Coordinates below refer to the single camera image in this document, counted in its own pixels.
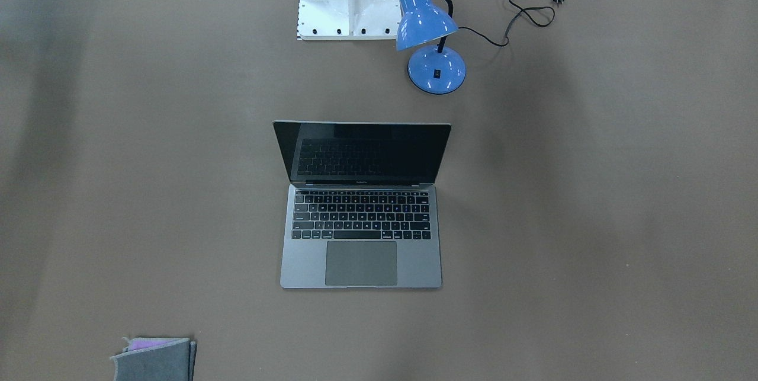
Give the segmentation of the grey laptop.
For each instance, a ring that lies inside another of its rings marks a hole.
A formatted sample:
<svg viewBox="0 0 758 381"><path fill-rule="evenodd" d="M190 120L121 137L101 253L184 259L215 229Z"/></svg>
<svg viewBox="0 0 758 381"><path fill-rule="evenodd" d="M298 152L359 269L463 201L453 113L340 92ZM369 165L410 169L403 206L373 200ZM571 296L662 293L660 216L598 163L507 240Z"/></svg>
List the grey laptop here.
<svg viewBox="0 0 758 381"><path fill-rule="evenodd" d="M290 182L281 287L442 286L435 181L451 124L272 125Z"/></svg>

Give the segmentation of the blue desk lamp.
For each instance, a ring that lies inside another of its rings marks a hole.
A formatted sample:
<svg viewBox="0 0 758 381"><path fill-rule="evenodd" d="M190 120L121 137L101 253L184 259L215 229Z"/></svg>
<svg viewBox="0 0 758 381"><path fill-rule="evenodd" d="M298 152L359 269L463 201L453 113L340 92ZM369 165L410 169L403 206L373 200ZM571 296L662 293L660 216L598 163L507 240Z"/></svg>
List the blue desk lamp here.
<svg viewBox="0 0 758 381"><path fill-rule="evenodd" d="M417 48L407 65L410 81L436 95L457 90L467 69L460 54L446 45L447 36L458 31L452 0L400 0L400 8L396 49Z"/></svg>

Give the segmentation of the folded grey cloth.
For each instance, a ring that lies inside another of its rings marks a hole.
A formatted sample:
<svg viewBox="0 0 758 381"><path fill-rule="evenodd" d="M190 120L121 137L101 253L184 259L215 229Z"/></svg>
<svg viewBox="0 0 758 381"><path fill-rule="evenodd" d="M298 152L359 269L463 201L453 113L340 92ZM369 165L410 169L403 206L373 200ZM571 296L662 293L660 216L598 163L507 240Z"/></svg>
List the folded grey cloth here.
<svg viewBox="0 0 758 381"><path fill-rule="evenodd" d="M192 380L197 343L190 338L124 338L111 357L114 380Z"/></svg>

